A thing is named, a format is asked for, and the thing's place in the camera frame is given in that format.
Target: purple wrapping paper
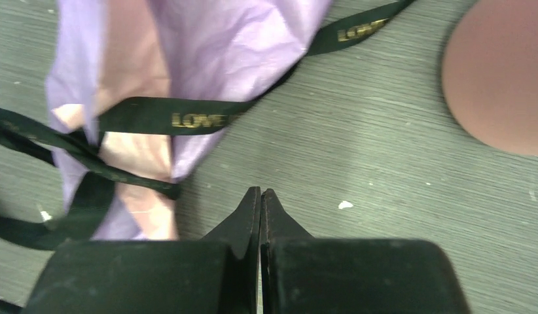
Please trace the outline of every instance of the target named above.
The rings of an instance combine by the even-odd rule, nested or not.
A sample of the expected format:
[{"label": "purple wrapping paper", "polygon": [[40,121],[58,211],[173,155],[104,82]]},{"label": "purple wrapping paper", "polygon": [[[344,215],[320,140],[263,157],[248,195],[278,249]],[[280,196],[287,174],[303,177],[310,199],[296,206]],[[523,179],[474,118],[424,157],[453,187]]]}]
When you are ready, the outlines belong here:
[{"label": "purple wrapping paper", "polygon": [[[84,130],[97,143],[94,113],[109,6],[123,0],[58,0],[57,49],[46,78],[50,126],[67,133],[52,110],[82,104]],[[306,52],[332,0],[133,0],[144,2],[157,28],[170,81],[168,97],[246,101],[262,94]],[[224,135],[173,139],[171,178],[182,181]],[[65,210],[86,168],[64,150],[54,158],[63,181]],[[146,239],[115,196],[93,239]]]}]

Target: wood grain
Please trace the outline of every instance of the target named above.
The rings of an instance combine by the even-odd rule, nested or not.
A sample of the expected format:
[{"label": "wood grain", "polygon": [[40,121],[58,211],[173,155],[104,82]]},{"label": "wood grain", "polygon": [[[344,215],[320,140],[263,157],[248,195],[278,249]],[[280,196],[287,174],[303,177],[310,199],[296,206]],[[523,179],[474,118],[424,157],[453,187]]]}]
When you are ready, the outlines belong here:
[{"label": "wood grain", "polygon": [[[329,21],[385,0],[336,0]],[[247,187],[273,188],[321,237],[418,237],[454,263],[475,313],[538,313],[538,157],[475,141],[440,90],[445,40],[473,0],[416,1],[363,44],[302,64],[234,126],[185,185],[199,237]],[[0,107],[45,120],[54,0],[0,0]],[[343,201],[354,207],[338,209]],[[0,211],[60,213],[55,169],[0,148]],[[0,296],[24,304],[49,254],[0,241]]]}]

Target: brown cylindrical object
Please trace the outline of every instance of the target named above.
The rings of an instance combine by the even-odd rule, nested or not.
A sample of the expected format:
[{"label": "brown cylindrical object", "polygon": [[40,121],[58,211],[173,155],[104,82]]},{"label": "brown cylindrical object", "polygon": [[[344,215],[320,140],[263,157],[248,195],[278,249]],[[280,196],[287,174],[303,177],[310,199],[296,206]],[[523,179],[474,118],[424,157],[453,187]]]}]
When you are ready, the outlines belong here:
[{"label": "brown cylindrical object", "polygon": [[480,0],[450,37],[442,86],[471,135],[538,156],[538,0]]}]

